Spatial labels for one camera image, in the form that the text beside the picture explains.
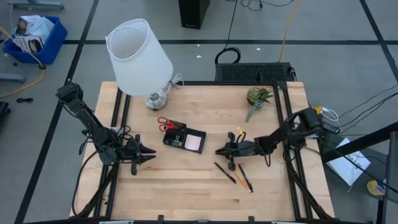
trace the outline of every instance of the orange pen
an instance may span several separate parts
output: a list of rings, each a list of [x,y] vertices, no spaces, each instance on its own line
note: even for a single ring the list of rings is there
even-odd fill
[[[234,175],[235,175],[235,177],[237,178],[237,180],[243,185],[243,187],[244,187],[246,190],[248,190],[248,192],[251,193],[249,187],[243,182],[243,180],[240,178],[240,176],[239,176],[236,172],[234,172]]]

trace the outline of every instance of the white lamp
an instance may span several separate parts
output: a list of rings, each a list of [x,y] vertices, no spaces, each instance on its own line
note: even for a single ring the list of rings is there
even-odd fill
[[[163,87],[173,65],[145,19],[127,21],[106,39],[118,87],[131,96],[146,96],[145,104],[160,110],[167,103]]]

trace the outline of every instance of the concrete floor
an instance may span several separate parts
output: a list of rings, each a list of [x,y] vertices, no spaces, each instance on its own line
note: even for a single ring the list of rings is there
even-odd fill
[[[4,170],[0,182],[1,223],[13,223],[16,218],[53,119],[57,104],[56,89],[63,85],[67,75],[73,75],[73,81],[82,86],[85,101],[92,108],[96,105],[101,82],[114,80],[105,45],[95,44],[91,40],[104,40],[105,35],[120,23],[144,18],[149,21],[159,40],[197,40],[200,44],[163,45],[175,73],[181,72],[184,80],[215,78],[214,57],[224,44],[212,44],[206,40],[227,38],[233,2],[212,0],[203,27],[194,30],[180,26],[177,0],[99,0],[98,6],[93,8],[95,14],[86,37],[87,44],[81,52],[76,53],[90,9],[96,2],[68,0],[64,1],[64,11],[15,9],[13,12],[14,23],[18,16],[25,14],[60,17],[69,31],[67,40],[70,41],[63,45],[55,63],[48,66],[45,78],[39,84],[1,99],[9,102],[12,110],[0,132],[0,170]],[[398,2],[367,0],[366,3],[382,38],[398,40]],[[250,11],[238,4],[231,40],[281,40],[293,5],[273,7],[265,4],[261,11]],[[0,26],[6,29],[10,27],[6,0],[0,0]],[[398,77],[394,76],[386,59],[388,52],[382,50],[381,44],[395,43],[387,46],[393,58],[398,58],[398,45],[396,42],[378,42],[360,1],[301,0],[287,39],[326,40],[297,42],[285,48],[283,61],[290,62],[296,69],[298,80],[304,82],[308,101],[312,105],[323,105],[341,114],[397,83]],[[369,42],[347,45],[344,40]],[[249,42],[231,46],[241,49],[242,62],[275,62],[280,45],[267,43]],[[72,60],[77,57],[80,58],[76,68],[71,67]],[[220,62],[231,62],[233,57],[226,54],[220,58]],[[14,62],[11,57],[1,57],[0,71],[23,73],[28,83],[39,77],[36,65],[18,63],[15,67],[12,65]],[[0,82],[0,95],[20,87],[18,83]],[[365,108],[393,92],[384,93],[367,106],[347,114],[340,122],[350,121]],[[34,102],[15,102],[17,98],[27,97],[33,97]],[[391,99],[349,133],[366,134],[397,121],[398,113],[394,110],[397,103],[397,99]],[[82,129],[77,120],[61,113],[25,222],[68,217],[76,176],[83,159],[78,156],[78,146],[83,141],[80,134]],[[388,142],[385,142],[375,149],[386,153],[387,147]],[[376,200],[357,192],[347,193],[347,186],[333,181],[328,181],[328,185],[338,218],[356,222],[376,219]]]

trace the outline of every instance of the blue object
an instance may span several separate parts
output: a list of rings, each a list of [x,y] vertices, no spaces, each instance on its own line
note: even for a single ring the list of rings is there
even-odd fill
[[[60,22],[59,17],[46,16],[48,20],[54,23],[54,27],[47,40],[44,43],[43,49],[40,52],[32,53],[44,65],[51,65],[54,63],[58,52],[61,49],[63,41],[68,35],[68,31]],[[15,59],[22,63],[36,63],[38,62],[32,58],[28,53],[23,52],[12,40],[8,40],[3,48],[3,52],[12,55]]]

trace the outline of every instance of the lamp base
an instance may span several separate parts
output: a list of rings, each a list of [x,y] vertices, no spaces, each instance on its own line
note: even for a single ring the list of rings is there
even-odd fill
[[[167,104],[167,94],[163,90],[145,97],[145,105],[153,110],[163,109]]]

